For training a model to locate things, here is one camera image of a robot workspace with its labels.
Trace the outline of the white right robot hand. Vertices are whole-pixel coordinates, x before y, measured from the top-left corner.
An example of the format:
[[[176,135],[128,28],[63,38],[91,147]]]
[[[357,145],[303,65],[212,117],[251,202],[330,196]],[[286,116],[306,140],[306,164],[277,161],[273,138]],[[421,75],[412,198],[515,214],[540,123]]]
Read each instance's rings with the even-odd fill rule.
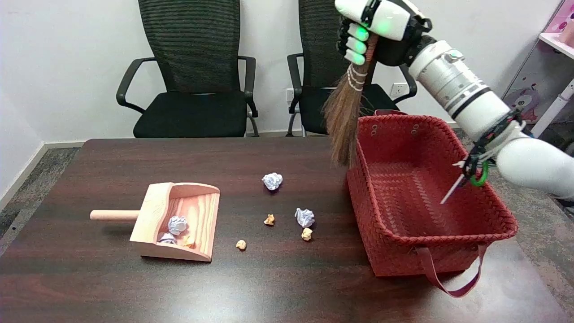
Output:
[[[436,39],[432,21],[409,0],[336,0],[342,16],[337,49],[357,66],[375,60],[388,67],[412,65]]]

